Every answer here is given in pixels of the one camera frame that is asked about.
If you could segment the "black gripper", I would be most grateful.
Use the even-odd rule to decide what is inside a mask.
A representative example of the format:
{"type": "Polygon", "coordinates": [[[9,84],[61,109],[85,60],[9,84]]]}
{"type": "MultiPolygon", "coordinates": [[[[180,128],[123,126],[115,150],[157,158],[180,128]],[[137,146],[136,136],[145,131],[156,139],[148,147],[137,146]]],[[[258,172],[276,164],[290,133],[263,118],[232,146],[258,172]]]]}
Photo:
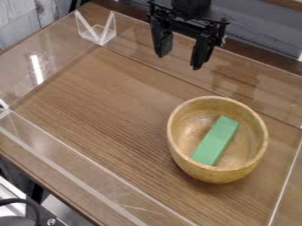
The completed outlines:
{"type": "Polygon", "coordinates": [[[213,47],[226,43],[227,17],[212,11],[211,0],[148,0],[147,3],[156,55],[164,57],[169,53],[173,32],[196,38],[189,65],[199,70],[213,47]]]}

